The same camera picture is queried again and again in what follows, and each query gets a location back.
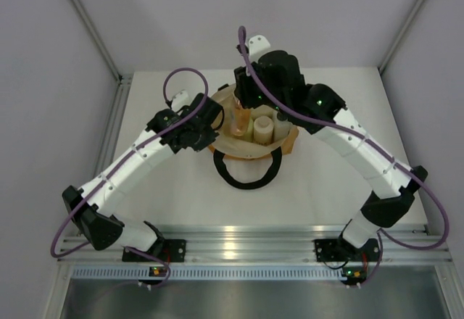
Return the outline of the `tan canvas tote bag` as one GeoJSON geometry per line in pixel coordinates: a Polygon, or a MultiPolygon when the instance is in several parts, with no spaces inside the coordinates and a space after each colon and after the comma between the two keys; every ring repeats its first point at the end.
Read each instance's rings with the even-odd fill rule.
{"type": "MultiPolygon", "coordinates": [[[[208,149],[212,152],[217,173],[229,186],[243,191],[261,189],[275,179],[281,168],[283,156],[292,153],[299,130],[297,126],[292,125],[286,138],[277,142],[273,141],[268,146],[256,144],[254,140],[253,142],[245,141],[244,135],[234,136],[231,133],[234,91],[234,85],[224,85],[212,95],[212,99],[223,107],[223,125],[218,130],[219,136],[208,146],[208,149]],[[225,164],[225,160],[257,162],[265,158],[272,159],[269,168],[261,178],[249,182],[234,178],[225,164]]],[[[268,116],[273,120],[273,112],[277,111],[266,105],[251,110],[253,120],[260,116],[268,116]]]]}

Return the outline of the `orange bottle pink cap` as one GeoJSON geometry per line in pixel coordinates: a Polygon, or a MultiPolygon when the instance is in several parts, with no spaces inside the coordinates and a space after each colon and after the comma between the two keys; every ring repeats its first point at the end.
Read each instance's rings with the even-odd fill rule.
{"type": "Polygon", "coordinates": [[[236,97],[233,97],[231,133],[234,136],[243,136],[246,133],[251,112],[251,109],[243,107],[241,102],[236,97]]]}

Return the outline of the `green pump bottle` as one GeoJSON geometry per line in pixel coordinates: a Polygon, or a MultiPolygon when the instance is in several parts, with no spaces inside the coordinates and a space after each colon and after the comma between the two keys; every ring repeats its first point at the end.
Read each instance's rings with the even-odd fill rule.
{"type": "Polygon", "coordinates": [[[253,142],[253,139],[254,139],[254,120],[250,118],[246,133],[244,134],[244,140],[248,142],[253,142]]]}

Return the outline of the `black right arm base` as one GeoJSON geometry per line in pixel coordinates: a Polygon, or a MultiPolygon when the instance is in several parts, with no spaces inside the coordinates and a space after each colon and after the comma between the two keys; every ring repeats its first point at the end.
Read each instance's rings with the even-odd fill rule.
{"type": "Polygon", "coordinates": [[[313,243],[318,262],[375,262],[380,253],[377,239],[368,239],[360,248],[342,238],[315,239],[313,243]]]}

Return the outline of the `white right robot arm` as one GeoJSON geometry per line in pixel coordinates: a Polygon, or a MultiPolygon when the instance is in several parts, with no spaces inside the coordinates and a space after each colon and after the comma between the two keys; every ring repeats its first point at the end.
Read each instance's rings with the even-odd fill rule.
{"type": "Polygon", "coordinates": [[[306,83],[295,56],[269,51],[234,71],[236,98],[243,108],[268,105],[294,125],[329,145],[369,184],[371,193],[347,223],[337,241],[339,254],[354,259],[382,228],[390,228],[408,213],[419,185],[428,173],[409,167],[383,150],[358,123],[346,102],[331,87],[306,83]]]}

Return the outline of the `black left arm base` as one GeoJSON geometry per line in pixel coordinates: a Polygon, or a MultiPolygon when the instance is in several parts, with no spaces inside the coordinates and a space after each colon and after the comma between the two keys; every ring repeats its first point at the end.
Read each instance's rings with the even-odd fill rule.
{"type": "MultiPolygon", "coordinates": [[[[162,243],[157,243],[144,254],[151,255],[157,259],[166,262],[184,262],[186,256],[187,241],[185,239],[165,239],[162,243]]],[[[150,262],[151,259],[136,254],[128,249],[124,249],[123,262],[150,262]]]]}

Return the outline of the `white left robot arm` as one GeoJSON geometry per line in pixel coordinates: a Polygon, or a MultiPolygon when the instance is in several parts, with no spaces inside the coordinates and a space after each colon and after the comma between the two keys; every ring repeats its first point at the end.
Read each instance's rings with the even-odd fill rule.
{"type": "Polygon", "coordinates": [[[116,244],[137,249],[150,261],[162,256],[161,233],[148,222],[118,217],[117,208],[161,162],[182,149],[199,152],[212,144],[218,137],[214,125],[223,114],[223,107],[204,94],[176,111],[161,110],[106,170],[80,188],[69,186],[63,191],[73,223],[95,250],[116,244]]]}

